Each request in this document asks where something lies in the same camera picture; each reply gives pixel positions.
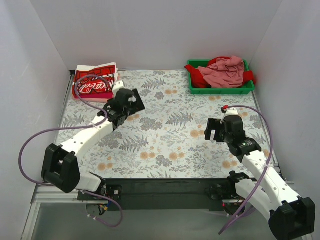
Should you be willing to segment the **white printed t-shirt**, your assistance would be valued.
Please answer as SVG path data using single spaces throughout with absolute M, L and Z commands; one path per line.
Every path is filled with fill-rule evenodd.
M 74 99 L 79 97 L 75 92 L 76 82 L 87 75 L 95 75 L 104 78 L 101 80 L 98 77 L 85 77 L 78 83 L 79 96 L 91 102 L 106 102 L 114 97 L 113 86 L 118 80 L 118 68 L 116 62 L 110 62 L 98 66 L 78 65 L 75 70 L 75 76 L 72 85 L 72 95 Z

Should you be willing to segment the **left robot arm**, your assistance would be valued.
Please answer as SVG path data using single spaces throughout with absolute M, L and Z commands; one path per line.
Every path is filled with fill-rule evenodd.
M 102 138 L 123 125 L 129 116 L 143 111 L 145 106 L 137 89 L 118 90 L 98 112 L 89 128 L 83 129 L 60 145 L 51 144 L 45 150 L 41 177 L 64 193 L 89 191 L 95 200 L 106 196 L 102 178 L 93 173 L 81 173 L 80 159 Z

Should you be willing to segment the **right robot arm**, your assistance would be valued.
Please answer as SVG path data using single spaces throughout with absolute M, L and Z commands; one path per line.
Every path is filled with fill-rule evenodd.
M 230 173 L 233 181 L 226 186 L 232 199 L 247 200 L 267 220 L 278 240 L 294 240 L 315 230 L 316 205 L 309 197 L 301 197 L 267 164 L 260 145 L 246 136 L 242 118 L 227 115 L 209 118 L 205 139 L 226 143 L 231 154 L 251 172 L 257 182 L 244 173 Z

